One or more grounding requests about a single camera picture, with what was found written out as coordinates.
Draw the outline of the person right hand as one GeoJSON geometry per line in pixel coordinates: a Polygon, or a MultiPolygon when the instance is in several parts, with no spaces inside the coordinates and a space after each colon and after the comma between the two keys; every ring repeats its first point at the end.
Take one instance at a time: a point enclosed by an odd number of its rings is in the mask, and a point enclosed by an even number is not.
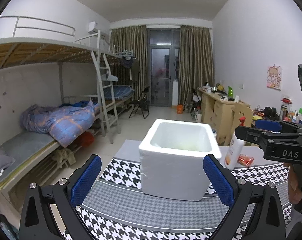
{"type": "Polygon", "coordinates": [[[288,199],[291,204],[298,204],[302,199],[302,192],[299,188],[298,178],[293,169],[292,164],[285,164],[289,168],[288,171],[288,199]]]}

